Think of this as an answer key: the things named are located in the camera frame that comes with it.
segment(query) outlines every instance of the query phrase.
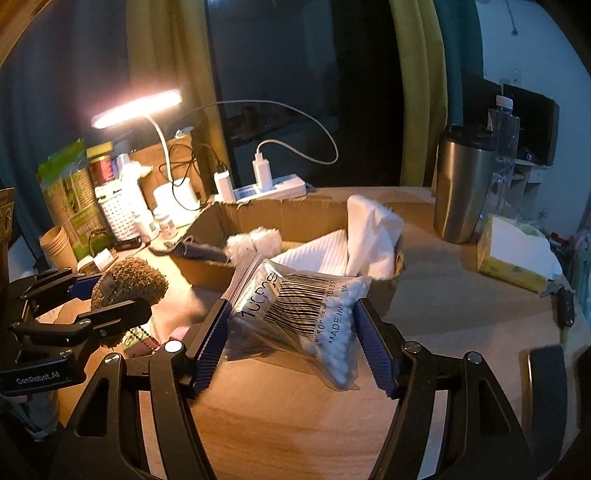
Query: barcode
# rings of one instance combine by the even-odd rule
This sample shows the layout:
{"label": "barcode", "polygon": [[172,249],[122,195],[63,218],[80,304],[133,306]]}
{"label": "barcode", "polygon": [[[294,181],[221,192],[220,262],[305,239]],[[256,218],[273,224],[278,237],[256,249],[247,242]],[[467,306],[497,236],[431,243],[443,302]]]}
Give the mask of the barcode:
{"label": "barcode", "polygon": [[289,275],[281,282],[279,295],[263,317],[304,337],[313,337],[329,281],[305,275]]}

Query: wooden desk surface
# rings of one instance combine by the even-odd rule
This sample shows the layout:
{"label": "wooden desk surface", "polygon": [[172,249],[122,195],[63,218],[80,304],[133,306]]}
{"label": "wooden desk surface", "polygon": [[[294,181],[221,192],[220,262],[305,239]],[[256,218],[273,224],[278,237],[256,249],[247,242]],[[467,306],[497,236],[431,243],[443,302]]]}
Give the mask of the wooden desk surface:
{"label": "wooden desk surface", "polygon": [[[451,245],[433,232],[433,205],[427,189],[376,187],[319,189],[314,195],[362,193],[388,204],[405,220],[405,271],[387,321],[407,339],[434,353],[483,354],[518,418],[522,412],[525,356],[531,348],[559,342],[551,300],[475,271],[475,246]],[[198,321],[218,294],[191,288],[168,258],[141,252],[170,282],[154,307],[158,335]],[[577,306],[565,358],[569,375],[569,417],[565,447],[577,433],[573,358],[591,345],[591,333]],[[104,352],[97,352],[88,373]],[[396,402],[374,384],[363,355],[360,390],[334,392],[313,375],[257,360],[225,362],[191,412],[216,475],[220,479],[364,479],[391,423]],[[60,391],[71,409],[83,386]],[[148,393],[141,394],[144,437],[152,472],[164,476],[157,453]],[[446,407],[436,398],[431,438],[422,475],[434,471]]]}

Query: stainless steel tumbler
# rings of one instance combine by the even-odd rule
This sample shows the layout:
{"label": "stainless steel tumbler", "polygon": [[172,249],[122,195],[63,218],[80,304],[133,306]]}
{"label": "stainless steel tumbler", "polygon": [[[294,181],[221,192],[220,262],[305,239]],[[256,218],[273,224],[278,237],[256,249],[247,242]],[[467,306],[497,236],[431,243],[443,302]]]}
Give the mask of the stainless steel tumbler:
{"label": "stainless steel tumbler", "polygon": [[494,167],[493,133],[450,125],[441,134],[437,157],[435,231],[461,244],[474,233]]}

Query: white cable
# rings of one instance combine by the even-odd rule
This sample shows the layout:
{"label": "white cable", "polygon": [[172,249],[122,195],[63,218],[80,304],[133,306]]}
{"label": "white cable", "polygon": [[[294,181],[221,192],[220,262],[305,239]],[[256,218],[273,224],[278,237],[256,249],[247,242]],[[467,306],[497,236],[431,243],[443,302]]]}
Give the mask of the white cable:
{"label": "white cable", "polygon": [[156,131],[158,132],[158,136],[160,137],[160,141],[162,142],[162,148],[164,149],[164,159],[166,161],[166,173],[168,174],[168,181],[170,183],[172,183],[173,182],[173,172],[170,168],[170,156],[168,154],[168,147],[166,146],[166,139],[164,138],[164,134],[162,133],[162,130],[160,130],[160,127],[158,126],[158,124],[154,121],[154,119],[151,116],[149,116],[147,114],[142,115],[142,116],[144,118],[147,118],[150,121],[150,123],[154,126]]}
{"label": "white cable", "polygon": [[305,116],[306,118],[309,118],[310,120],[312,120],[313,122],[315,122],[323,131],[324,133],[330,138],[330,141],[333,144],[333,147],[335,149],[335,159],[329,162],[325,162],[322,160],[317,160],[316,158],[313,157],[309,157],[308,155],[306,155],[305,153],[302,153],[301,151],[299,151],[297,148],[292,147],[291,145],[286,144],[285,142],[282,142],[280,140],[263,140],[263,142],[261,142],[259,144],[259,146],[257,146],[256,148],[256,152],[260,153],[261,152],[261,147],[263,145],[267,145],[267,144],[277,144],[277,145],[281,145],[282,147],[287,148],[288,150],[292,151],[293,153],[299,155],[302,158],[305,158],[306,160],[309,160],[313,163],[317,163],[320,165],[334,165],[335,163],[337,163],[338,159],[339,159],[339,148],[336,145],[335,139],[333,138],[333,136],[330,134],[330,132],[326,129],[326,127],[324,125],[322,125],[322,123],[320,123],[319,120],[317,120],[316,118],[314,118],[313,116],[303,112],[302,110],[297,109],[296,107],[293,107],[291,105],[288,105],[286,103],[281,103],[281,102],[276,102],[274,100],[220,100],[218,102],[212,102],[212,103],[208,103],[207,105],[202,105],[199,106],[197,108],[194,108],[192,110],[189,110],[188,112],[182,114],[179,118],[182,118],[190,113],[193,112],[198,112],[199,110],[203,110],[205,108],[209,108],[211,106],[214,105],[229,105],[232,103],[268,103],[270,105],[279,105],[282,106],[283,108],[287,108],[289,110],[293,110],[296,113],[299,113],[300,115]]}

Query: desk lamp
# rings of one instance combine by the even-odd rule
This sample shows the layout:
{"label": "desk lamp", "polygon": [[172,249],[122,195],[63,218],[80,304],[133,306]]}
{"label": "desk lamp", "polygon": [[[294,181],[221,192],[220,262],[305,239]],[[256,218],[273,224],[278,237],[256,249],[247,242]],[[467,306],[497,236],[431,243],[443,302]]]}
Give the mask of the desk lamp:
{"label": "desk lamp", "polygon": [[140,116],[147,119],[154,126],[162,142],[168,175],[168,182],[154,190],[154,198],[158,206],[170,215],[177,226],[192,223],[200,204],[188,177],[184,180],[173,179],[166,139],[162,130],[150,115],[178,105],[181,101],[183,101],[183,98],[180,90],[166,90],[165,92],[132,100],[92,117],[92,127],[98,129],[111,127]]}

